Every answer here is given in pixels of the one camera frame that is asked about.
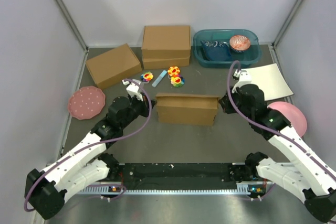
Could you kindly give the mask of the brown cardboard box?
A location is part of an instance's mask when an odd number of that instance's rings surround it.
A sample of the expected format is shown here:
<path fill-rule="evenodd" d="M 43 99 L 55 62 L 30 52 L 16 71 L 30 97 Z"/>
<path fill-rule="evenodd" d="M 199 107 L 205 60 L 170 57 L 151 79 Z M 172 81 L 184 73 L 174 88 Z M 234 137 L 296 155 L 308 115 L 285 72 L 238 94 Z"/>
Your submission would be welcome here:
<path fill-rule="evenodd" d="M 158 93 L 158 120 L 167 124 L 212 126 L 218 112 L 215 95 Z"/>

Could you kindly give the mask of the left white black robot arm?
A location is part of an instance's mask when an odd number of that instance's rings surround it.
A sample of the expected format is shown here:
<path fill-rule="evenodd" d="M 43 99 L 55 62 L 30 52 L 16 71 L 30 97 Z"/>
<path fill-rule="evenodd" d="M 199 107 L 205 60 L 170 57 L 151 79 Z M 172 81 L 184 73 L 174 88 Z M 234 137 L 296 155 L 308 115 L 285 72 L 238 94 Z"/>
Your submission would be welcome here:
<path fill-rule="evenodd" d="M 77 192 L 102 179 L 114 180 L 119 162 L 106 150 L 125 139 L 124 129 L 139 116 L 150 118 L 156 100 L 117 97 L 108 113 L 73 149 L 48 167 L 28 173 L 24 209 L 54 217 Z"/>

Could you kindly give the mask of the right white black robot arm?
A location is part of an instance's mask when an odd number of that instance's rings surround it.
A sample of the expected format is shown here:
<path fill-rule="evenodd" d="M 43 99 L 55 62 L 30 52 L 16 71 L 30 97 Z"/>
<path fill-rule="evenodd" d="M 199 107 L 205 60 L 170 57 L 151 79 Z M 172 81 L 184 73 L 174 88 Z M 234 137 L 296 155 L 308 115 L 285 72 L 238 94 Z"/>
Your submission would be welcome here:
<path fill-rule="evenodd" d="M 297 197 L 317 220 L 335 223 L 335 171 L 304 142 L 281 112 L 267 106 L 263 91 L 255 84 L 237 89 L 228 85 L 219 103 L 225 113 L 242 116 L 296 168 L 288 169 L 257 152 L 245 160 L 246 176 L 272 181 Z"/>

